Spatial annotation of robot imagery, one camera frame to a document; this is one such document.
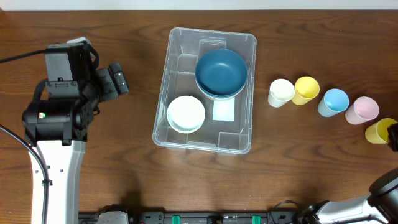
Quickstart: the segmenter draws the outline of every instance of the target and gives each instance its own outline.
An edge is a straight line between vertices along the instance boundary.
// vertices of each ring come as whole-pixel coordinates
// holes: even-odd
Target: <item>wooden table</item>
[[[173,27],[247,32],[257,37],[252,148],[228,157],[171,151],[152,142],[169,32]],[[323,118],[330,88],[351,102],[370,96],[380,118],[398,119],[396,11],[3,12],[0,58],[89,38],[101,66],[120,62],[130,94],[102,103],[90,126],[80,179],[80,211],[124,203],[144,210],[266,210],[281,200],[310,204],[368,192],[398,154],[373,145],[344,113]],[[267,102],[276,78],[315,77],[321,93],[304,106]],[[21,114],[47,77],[43,55],[0,65],[0,123],[21,136]],[[30,223],[27,151],[0,134],[0,223]]]

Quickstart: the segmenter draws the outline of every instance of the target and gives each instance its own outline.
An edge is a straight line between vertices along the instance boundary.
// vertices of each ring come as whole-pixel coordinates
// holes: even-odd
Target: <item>cup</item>
[[[379,105],[374,99],[362,96],[348,108],[346,112],[346,120],[350,124],[361,124],[373,120],[379,115]]]
[[[296,105],[304,105],[319,94],[319,83],[312,77],[301,77],[294,85],[295,95],[292,98]]]
[[[318,112],[324,117],[331,117],[346,110],[349,106],[348,95],[339,89],[331,89],[325,93],[318,105]]]
[[[389,142],[387,128],[396,123],[394,119],[384,118],[372,124],[365,131],[366,140],[373,144],[387,144]]]
[[[275,107],[281,107],[294,96],[293,84],[283,78],[274,80],[269,87],[268,103]]]

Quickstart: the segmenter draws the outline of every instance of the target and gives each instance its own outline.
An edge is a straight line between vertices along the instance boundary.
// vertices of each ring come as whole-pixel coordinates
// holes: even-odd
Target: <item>light blue cup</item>
[[[339,89],[331,89],[325,93],[318,105],[318,112],[324,117],[331,117],[346,110],[349,106],[348,95]]]

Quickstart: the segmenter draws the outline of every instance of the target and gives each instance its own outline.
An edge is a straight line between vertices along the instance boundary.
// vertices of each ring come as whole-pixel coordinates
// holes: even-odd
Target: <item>white plate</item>
[[[167,121],[176,131],[189,134],[198,130],[205,121],[205,107],[192,96],[180,96],[167,108]]]

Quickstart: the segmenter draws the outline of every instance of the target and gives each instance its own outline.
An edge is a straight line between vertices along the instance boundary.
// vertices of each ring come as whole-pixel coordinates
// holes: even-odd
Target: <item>transparent container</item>
[[[152,138],[156,145],[169,149],[200,149],[220,154],[245,154],[251,148],[254,64],[257,40],[251,34],[174,28],[163,71]],[[198,60],[208,51],[229,49],[238,53],[248,67],[248,80],[234,98],[233,121],[213,119],[214,101],[208,99],[195,81]],[[172,129],[167,122],[167,107],[179,96],[194,96],[205,106],[202,127],[190,134]]]

